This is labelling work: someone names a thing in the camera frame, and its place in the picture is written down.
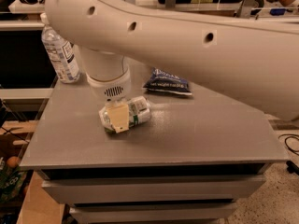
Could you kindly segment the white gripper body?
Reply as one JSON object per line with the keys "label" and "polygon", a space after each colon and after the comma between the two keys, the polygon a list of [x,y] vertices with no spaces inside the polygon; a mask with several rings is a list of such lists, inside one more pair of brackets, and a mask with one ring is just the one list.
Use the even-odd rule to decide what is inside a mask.
{"label": "white gripper body", "polygon": [[128,66],[100,66],[86,71],[91,89],[100,101],[116,101],[131,90],[131,75]]}

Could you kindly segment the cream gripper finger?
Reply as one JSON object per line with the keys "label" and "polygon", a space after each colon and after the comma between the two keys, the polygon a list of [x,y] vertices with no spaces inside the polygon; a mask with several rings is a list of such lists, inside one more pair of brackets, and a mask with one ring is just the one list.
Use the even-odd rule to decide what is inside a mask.
{"label": "cream gripper finger", "polygon": [[114,101],[106,104],[110,123],[116,133],[129,129],[129,106],[124,101]]}

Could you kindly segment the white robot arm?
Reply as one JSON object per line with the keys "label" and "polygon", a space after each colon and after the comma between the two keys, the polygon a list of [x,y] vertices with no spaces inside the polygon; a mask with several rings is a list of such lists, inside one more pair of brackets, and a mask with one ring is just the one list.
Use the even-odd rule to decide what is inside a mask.
{"label": "white robot arm", "polygon": [[46,0],[52,28],[79,47],[88,77],[114,83],[121,58],[183,77],[292,124],[299,121],[299,27],[138,7]]}

